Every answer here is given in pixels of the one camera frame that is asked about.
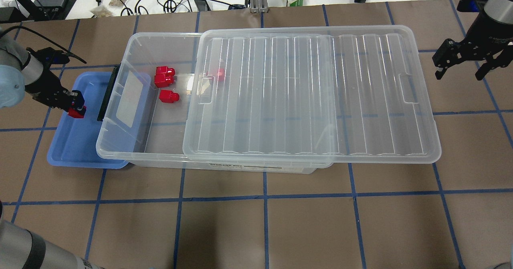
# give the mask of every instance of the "transparent plastic lid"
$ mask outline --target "transparent plastic lid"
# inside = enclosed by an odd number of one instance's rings
[[[431,163],[441,154],[405,26],[213,30],[183,151],[209,162]]]

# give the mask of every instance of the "blue tray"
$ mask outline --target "blue tray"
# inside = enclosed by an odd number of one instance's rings
[[[85,72],[77,78],[73,90],[80,90],[87,107],[84,119],[74,119],[63,113],[53,136],[46,159],[54,166],[120,169],[124,160],[102,159],[96,153],[101,122],[97,121],[101,101],[109,83],[110,72]]]

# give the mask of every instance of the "brown table surface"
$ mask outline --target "brown table surface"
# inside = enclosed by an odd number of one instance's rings
[[[0,110],[5,219],[106,268],[457,268],[509,260],[513,241],[513,66],[434,77],[431,56],[473,13],[451,0],[26,22],[88,61],[56,68],[70,88],[110,71],[136,32],[404,24],[415,33],[442,143],[433,165],[336,164],[310,175],[53,167],[61,111],[29,97]],[[47,44],[12,32],[32,48]]]

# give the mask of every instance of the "black handle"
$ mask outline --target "black handle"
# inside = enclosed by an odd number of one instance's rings
[[[105,90],[105,94],[103,95],[103,101],[101,102],[101,107],[99,109],[97,121],[103,121],[105,117],[105,112],[107,111],[107,105],[109,104],[110,95],[112,94],[112,90],[114,89],[114,83],[116,82],[117,72],[119,72],[119,65],[115,66],[112,70],[112,74],[110,75],[109,84],[107,85],[107,89]]]

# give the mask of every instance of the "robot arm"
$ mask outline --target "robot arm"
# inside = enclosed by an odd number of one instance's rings
[[[45,48],[25,49],[9,35],[0,38],[0,108],[22,101],[24,91],[35,101],[65,110],[75,118],[86,112],[84,97],[78,90],[69,91],[51,71],[52,64],[69,63],[63,51]]]
[[[476,79],[513,60],[513,0],[488,0],[461,42],[448,38],[433,55],[441,79],[448,68],[464,61],[486,61]]]

